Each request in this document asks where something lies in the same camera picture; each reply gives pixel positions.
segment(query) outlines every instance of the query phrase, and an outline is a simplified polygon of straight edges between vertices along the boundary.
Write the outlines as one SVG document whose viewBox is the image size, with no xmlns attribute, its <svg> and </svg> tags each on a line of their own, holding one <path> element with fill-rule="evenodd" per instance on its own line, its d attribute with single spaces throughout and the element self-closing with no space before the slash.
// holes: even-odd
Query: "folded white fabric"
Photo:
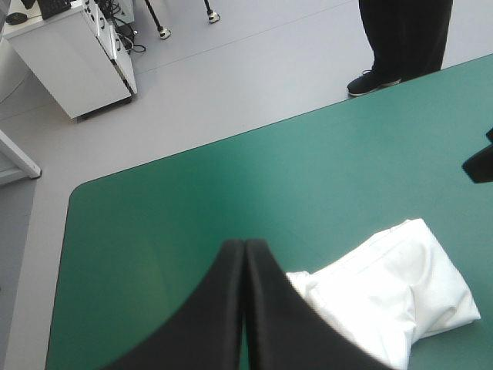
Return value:
<svg viewBox="0 0 493 370">
<path fill-rule="evenodd" d="M 400 370 L 418 339 L 480 318 L 469 287 L 421 219 L 375 234 L 314 274 L 287 276 L 333 328 Z"/>
</svg>

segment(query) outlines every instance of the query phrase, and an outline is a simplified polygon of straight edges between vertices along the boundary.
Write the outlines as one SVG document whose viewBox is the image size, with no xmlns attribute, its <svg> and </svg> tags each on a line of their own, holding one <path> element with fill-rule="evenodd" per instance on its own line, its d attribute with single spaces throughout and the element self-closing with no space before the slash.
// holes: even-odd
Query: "chair leg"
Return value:
<svg viewBox="0 0 493 370">
<path fill-rule="evenodd" d="M 163 40 L 168 39 L 171 36 L 171 31 L 169 29 L 165 29 L 159 23 L 158 18 L 156 17 L 156 13 L 154 12 L 153 6 L 150 4 L 149 0 L 144 0 L 146 2 L 147 8 L 153 17 L 154 23 L 156 23 L 157 31 L 159 32 L 159 37 Z"/>
<path fill-rule="evenodd" d="M 204 0 L 206 3 L 206 9 L 207 9 L 207 16 L 209 17 L 209 23 L 216 23 L 220 20 L 219 14 L 216 12 L 213 12 L 213 10 L 210 8 L 209 5 L 209 0 Z"/>
</svg>

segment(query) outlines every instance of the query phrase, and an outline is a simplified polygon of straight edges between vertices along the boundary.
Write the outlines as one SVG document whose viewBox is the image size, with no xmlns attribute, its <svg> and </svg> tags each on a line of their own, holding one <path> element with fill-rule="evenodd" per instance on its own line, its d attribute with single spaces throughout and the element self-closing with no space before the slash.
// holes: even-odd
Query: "chair wheel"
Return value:
<svg viewBox="0 0 493 370">
<path fill-rule="evenodd" d="M 219 14 L 212 12 L 209 14 L 209 23 L 216 23 L 220 20 Z"/>
<path fill-rule="evenodd" d="M 169 38 L 171 36 L 171 30 L 169 29 L 161 29 L 159 31 L 159 37 L 162 39 L 162 40 L 166 40 L 167 38 Z"/>
</svg>

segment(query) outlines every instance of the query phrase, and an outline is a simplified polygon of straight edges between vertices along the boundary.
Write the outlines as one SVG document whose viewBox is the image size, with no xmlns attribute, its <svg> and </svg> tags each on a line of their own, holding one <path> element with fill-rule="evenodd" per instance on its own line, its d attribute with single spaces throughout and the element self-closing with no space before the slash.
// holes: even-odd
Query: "green tabletop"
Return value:
<svg viewBox="0 0 493 370">
<path fill-rule="evenodd" d="M 315 271 L 422 217 L 483 318 L 419 341 L 410 369 L 489 370 L 493 183 L 473 184 L 461 164 L 492 126 L 488 56 L 83 184 L 70 197 L 47 369 L 99 368 L 142 341 L 227 238 L 266 238 L 286 271 Z"/>
</svg>

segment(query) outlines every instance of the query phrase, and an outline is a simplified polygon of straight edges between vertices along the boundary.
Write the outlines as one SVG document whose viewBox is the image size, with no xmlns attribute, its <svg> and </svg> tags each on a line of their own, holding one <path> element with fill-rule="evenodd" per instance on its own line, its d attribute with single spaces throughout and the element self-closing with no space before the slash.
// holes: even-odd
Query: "black object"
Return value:
<svg viewBox="0 0 493 370">
<path fill-rule="evenodd" d="M 243 262 L 243 242 L 225 242 L 209 272 L 171 319 L 105 369 L 237 369 Z"/>
<path fill-rule="evenodd" d="M 70 0 L 38 0 L 41 17 L 48 19 L 71 8 Z"/>
<path fill-rule="evenodd" d="M 294 290 L 264 240 L 246 243 L 252 370 L 390 370 L 329 326 Z"/>
<path fill-rule="evenodd" d="M 352 96 L 361 96 L 371 93 L 381 87 L 397 85 L 401 81 L 399 76 L 380 76 L 376 71 L 365 71 L 363 75 L 347 85 L 347 92 Z"/>
<path fill-rule="evenodd" d="M 24 13 L 12 13 L 7 15 L 7 18 L 5 19 L 5 23 L 8 25 L 20 25 L 21 23 L 24 23 L 25 21 L 28 20 L 28 16 Z"/>
<path fill-rule="evenodd" d="M 477 152 L 462 165 L 462 169 L 475 183 L 493 181 L 493 129 L 488 131 L 486 137 L 491 141 L 491 145 Z"/>
<path fill-rule="evenodd" d="M 34 3 L 36 2 L 36 0 L 21 0 L 21 1 L 22 1 L 22 4 L 24 4 L 24 8 L 26 8 L 26 9 L 32 8 Z"/>
<path fill-rule="evenodd" d="M 452 0 L 360 0 L 373 69 L 403 81 L 440 70 Z"/>
</svg>

